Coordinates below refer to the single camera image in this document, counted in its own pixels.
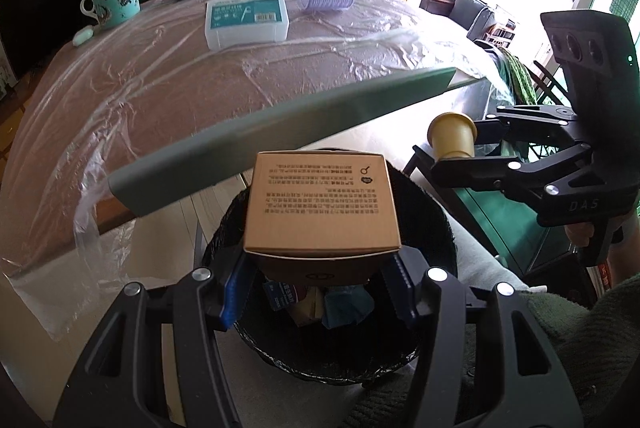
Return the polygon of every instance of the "brown cardboard box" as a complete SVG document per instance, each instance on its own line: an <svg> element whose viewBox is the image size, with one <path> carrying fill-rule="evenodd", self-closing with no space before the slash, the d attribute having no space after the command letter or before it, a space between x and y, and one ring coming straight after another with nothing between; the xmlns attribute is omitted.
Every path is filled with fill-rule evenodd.
<svg viewBox="0 0 640 428"><path fill-rule="evenodd" d="M383 156L258 154L244 250L268 278L314 286L362 284L399 247Z"/></svg>

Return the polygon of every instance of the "floor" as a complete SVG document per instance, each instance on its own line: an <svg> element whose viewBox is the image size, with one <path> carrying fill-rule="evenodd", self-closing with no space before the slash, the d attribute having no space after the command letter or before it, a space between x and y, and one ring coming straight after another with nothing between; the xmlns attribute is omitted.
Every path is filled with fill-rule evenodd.
<svg viewBox="0 0 640 428"><path fill-rule="evenodd" d="M437 114L434 110L442 108L441 98L446 97L448 94L443 94L386 115L308 148L339 147L382 153L401 169L412 155L412 146L425 141L428 116ZM174 281L188 273L193 268L198 221L207 241L210 240L227 206L250 178L250 172L237 175L138 219L127 262L127 268L132 270L129 273L146 273ZM0 360L35 412L50 420L82 347L110 303L104 300L95 311L79 318L59 342L50 339L4 278L0 280L0 303ZM184 424L170 328L166 334L163 354L168 403L174 421ZM235 331L219 335L218 343L245 428L336 426L362 390L359 385L334 387L292 378L264 363Z"/></svg>

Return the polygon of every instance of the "silver screw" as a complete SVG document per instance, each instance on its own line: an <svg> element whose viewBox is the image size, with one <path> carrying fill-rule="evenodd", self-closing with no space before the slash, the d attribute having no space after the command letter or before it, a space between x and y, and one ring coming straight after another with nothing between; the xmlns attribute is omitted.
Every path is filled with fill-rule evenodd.
<svg viewBox="0 0 640 428"><path fill-rule="evenodd" d="M204 282L211 278L211 271L206 267L198 267L191 273L191 278L196 282Z"/></svg>
<svg viewBox="0 0 640 428"><path fill-rule="evenodd" d="M427 271L427 276L434 282L444 282L447 279L447 272L440 267L432 267Z"/></svg>
<svg viewBox="0 0 640 428"><path fill-rule="evenodd" d="M142 290L138 282L131 282L124 286L124 294L127 296L135 296Z"/></svg>
<svg viewBox="0 0 640 428"><path fill-rule="evenodd" d="M515 292L507 282L498 283L497 289L502 296L511 296Z"/></svg>

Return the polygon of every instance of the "yellow cup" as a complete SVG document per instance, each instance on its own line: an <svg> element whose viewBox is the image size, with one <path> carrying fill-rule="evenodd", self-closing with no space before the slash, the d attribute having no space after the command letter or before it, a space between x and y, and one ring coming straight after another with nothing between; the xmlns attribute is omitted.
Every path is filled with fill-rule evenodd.
<svg viewBox="0 0 640 428"><path fill-rule="evenodd" d="M473 157L478 129L472 119L463 113L441 113L427 131L427 140L436 160L449 157Z"/></svg>

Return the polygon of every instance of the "teal mug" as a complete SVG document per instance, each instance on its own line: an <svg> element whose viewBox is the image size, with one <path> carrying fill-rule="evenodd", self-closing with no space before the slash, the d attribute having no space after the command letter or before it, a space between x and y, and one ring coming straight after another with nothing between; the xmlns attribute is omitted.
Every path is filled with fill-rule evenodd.
<svg viewBox="0 0 640 428"><path fill-rule="evenodd" d="M87 1L80 2L82 14L97 20L102 29L111 29L140 12L138 0L91 0L93 7L90 11L84 7Z"/></svg>

